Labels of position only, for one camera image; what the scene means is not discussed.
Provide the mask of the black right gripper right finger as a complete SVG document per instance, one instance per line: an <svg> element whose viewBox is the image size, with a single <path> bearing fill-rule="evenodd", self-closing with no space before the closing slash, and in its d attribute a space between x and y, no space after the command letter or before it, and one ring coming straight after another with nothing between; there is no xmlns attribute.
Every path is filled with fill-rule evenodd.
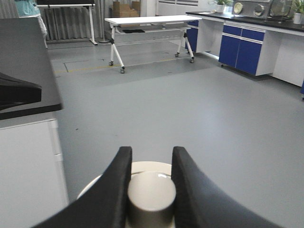
<svg viewBox="0 0 304 228"><path fill-rule="evenodd" d="M242 206L204 174L184 147L172 151L171 179L176 187L178 228L276 228L278 225Z"/></svg>

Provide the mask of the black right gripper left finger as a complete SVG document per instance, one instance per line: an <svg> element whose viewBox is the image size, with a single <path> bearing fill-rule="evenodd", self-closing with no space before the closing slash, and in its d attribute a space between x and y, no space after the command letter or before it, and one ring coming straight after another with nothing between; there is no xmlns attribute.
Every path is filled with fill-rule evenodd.
<svg viewBox="0 0 304 228"><path fill-rule="evenodd" d="M101 177L79 199L36 228L124 228L133 151L119 148Z"/></svg>

